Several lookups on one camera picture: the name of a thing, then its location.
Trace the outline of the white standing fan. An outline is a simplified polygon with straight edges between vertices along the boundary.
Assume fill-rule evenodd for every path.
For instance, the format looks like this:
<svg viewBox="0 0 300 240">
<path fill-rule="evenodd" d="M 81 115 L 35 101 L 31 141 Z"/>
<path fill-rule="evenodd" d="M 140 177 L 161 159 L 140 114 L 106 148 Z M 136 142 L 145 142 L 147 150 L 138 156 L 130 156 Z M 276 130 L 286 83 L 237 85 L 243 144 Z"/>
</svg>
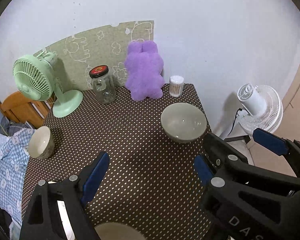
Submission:
<svg viewBox="0 0 300 240">
<path fill-rule="evenodd" d="M 252 136 L 258 128 L 269 133 L 278 129 L 283 119 L 283 104 L 274 88 L 246 83 L 239 88 L 237 98 L 242 105 L 238 123 L 247 135 Z"/>
</svg>

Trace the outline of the cotton swab container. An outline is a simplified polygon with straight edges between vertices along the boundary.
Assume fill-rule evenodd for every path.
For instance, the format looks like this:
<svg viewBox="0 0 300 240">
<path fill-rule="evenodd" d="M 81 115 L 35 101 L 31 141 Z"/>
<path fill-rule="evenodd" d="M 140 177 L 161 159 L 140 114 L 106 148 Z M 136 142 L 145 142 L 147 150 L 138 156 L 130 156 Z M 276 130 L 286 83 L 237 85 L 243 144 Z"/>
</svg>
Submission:
<svg viewBox="0 0 300 240">
<path fill-rule="evenodd" d="M 179 75 L 170 77 L 169 94 L 173 97 L 179 97 L 182 95 L 184 86 L 184 78 Z"/>
</svg>

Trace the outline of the green patterned wall mat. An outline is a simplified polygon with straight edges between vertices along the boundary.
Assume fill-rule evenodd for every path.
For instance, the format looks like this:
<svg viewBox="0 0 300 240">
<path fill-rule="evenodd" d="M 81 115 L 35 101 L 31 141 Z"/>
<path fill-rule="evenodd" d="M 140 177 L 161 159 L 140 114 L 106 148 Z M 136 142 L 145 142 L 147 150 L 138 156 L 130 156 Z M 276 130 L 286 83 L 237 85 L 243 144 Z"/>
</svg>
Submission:
<svg viewBox="0 0 300 240">
<path fill-rule="evenodd" d="M 154 21 L 130 21 L 118 25 L 104 25 L 68 36 L 35 53 L 53 52 L 58 60 L 53 67 L 62 89 L 92 89 L 89 72 L 96 66 L 107 65 L 116 86 L 128 79 L 125 69 L 127 47 L 130 42 L 153 40 Z"/>
</svg>

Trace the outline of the green ceramic bowl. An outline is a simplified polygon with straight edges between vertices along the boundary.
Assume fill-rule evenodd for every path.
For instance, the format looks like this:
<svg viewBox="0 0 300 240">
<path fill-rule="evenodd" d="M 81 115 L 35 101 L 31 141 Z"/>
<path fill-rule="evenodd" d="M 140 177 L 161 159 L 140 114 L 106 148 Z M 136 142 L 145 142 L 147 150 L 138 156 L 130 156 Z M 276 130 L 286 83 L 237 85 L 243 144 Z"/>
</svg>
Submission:
<svg viewBox="0 0 300 240">
<path fill-rule="evenodd" d="M 33 159 L 47 159 L 53 155 L 55 140 L 47 126 L 38 128 L 31 137 L 28 152 Z"/>
</svg>

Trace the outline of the green desk fan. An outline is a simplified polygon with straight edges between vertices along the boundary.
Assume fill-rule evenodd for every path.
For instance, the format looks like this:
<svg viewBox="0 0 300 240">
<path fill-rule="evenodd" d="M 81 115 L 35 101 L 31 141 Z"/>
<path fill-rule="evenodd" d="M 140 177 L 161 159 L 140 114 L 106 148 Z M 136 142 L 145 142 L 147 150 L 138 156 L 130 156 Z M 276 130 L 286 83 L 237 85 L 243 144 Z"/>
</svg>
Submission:
<svg viewBox="0 0 300 240">
<path fill-rule="evenodd" d="M 14 62 L 13 77 L 18 90 L 29 99 L 46 101 L 55 95 L 53 115 L 63 118 L 80 106 L 83 93 L 75 89 L 63 91 L 53 68 L 57 59 L 57 54 L 50 51 L 24 55 Z"/>
</svg>

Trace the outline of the blue checkered cloth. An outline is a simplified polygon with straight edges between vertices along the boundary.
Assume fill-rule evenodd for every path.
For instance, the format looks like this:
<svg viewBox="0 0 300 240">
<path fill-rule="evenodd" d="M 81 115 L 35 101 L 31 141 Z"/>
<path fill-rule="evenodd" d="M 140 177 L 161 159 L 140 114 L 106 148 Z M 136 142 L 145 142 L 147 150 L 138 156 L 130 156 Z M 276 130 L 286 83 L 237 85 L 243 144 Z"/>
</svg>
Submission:
<svg viewBox="0 0 300 240">
<path fill-rule="evenodd" d="M 19 225 L 28 146 L 35 131 L 22 128 L 11 137 L 0 134 L 0 207 Z"/>
</svg>

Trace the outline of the brown polka dot tablecloth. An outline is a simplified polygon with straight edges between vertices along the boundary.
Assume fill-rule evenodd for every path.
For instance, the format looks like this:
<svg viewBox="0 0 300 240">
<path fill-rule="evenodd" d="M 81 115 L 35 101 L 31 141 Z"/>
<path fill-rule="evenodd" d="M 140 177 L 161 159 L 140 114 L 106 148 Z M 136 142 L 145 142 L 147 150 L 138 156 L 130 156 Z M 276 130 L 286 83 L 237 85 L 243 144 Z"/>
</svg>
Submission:
<svg viewBox="0 0 300 240">
<path fill-rule="evenodd" d="M 110 164 L 94 199 L 85 211 L 94 225 L 127 224 L 147 239 L 202 239 L 210 222 L 200 209 L 203 186 L 194 170 L 203 152 L 202 139 L 187 144 L 172 141 L 162 129 L 162 111 L 176 102 L 202 109 L 197 91 L 186 84 L 174 98 L 163 87 L 158 100 L 133 101 L 125 87 L 108 105 L 83 93 L 79 108 L 64 118 L 45 118 L 55 139 L 55 151 L 27 165 L 21 209 L 26 210 L 38 181 L 62 181 L 81 172 L 101 151 Z"/>
</svg>

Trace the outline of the glass jar with lid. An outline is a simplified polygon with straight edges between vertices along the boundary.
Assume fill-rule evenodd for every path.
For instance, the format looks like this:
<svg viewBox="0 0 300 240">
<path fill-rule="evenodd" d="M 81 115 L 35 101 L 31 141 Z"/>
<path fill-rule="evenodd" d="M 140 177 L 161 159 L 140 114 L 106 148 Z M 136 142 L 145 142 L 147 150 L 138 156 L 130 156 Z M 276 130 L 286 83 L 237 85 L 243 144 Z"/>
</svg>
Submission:
<svg viewBox="0 0 300 240">
<path fill-rule="evenodd" d="M 116 89 L 113 76 L 107 65 L 100 65 L 90 70 L 91 86 L 96 100 L 101 104 L 109 104 L 116 99 Z"/>
</svg>

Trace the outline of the purple plush toy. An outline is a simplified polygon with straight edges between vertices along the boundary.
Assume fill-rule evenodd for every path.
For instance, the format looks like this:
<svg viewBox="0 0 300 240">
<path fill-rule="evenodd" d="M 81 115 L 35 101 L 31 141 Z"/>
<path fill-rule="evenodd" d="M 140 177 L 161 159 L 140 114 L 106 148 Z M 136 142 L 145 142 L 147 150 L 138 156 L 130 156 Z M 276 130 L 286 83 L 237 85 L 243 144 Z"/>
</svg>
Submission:
<svg viewBox="0 0 300 240">
<path fill-rule="evenodd" d="M 128 72 L 125 87 L 134 101 L 145 98 L 159 99 L 163 96 L 165 80 L 161 75 L 164 61 L 153 41 L 134 41 L 128 45 L 124 62 Z"/>
</svg>

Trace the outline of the wooden chair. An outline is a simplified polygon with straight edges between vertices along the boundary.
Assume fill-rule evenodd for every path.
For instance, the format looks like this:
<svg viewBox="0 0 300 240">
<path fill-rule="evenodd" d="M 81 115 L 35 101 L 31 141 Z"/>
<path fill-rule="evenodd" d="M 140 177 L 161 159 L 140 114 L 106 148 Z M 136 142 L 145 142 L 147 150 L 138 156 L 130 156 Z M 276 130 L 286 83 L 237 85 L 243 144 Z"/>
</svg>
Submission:
<svg viewBox="0 0 300 240">
<path fill-rule="evenodd" d="M 16 123 L 28 122 L 35 128 L 43 125 L 44 119 L 53 106 L 53 98 L 47 101 L 34 101 L 17 91 L 0 101 L 0 112 L 8 120 Z"/>
</svg>

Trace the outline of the red patterned white plate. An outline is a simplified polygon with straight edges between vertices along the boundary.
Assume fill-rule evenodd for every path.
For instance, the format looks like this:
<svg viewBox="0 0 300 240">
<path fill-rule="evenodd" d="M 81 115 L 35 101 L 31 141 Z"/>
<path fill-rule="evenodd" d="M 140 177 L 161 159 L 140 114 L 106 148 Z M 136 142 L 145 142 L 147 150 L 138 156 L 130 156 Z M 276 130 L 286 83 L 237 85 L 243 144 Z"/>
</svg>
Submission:
<svg viewBox="0 0 300 240">
<path fill-rule="evenodd" d="M 59 210 L 59 214 L 60 214 L 61 221 L 62 221 L 62 226 L 63 226 L 64 232 L 66 234 L 66 239 L 67 240 L 75 240 L 75 235 L 74 235 L 73 229 L 71 227 L 70 220 L 69 220 L 64 202 L 58 200 L 57 205 L 58 205 L 58 210 Z"/>
</svg>

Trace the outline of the beige door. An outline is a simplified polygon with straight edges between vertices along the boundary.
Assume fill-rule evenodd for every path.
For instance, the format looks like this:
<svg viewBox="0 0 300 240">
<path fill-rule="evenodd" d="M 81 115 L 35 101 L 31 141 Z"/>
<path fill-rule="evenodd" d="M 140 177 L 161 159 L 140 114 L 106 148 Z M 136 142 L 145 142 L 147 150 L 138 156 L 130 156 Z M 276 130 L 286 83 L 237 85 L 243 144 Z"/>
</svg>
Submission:
<svg viewBox="0 0 300 240">
<path fill-rule="evenodd" d="M 275 135 L 300 141 L 300 65 L 292 84 L 283 100 L 284 115 Z M 249 143 L 254 165 L 270 171 L 295 176 L 292 168 L 283 156 L 278 156 L 255 142 Z"/>
</svg>

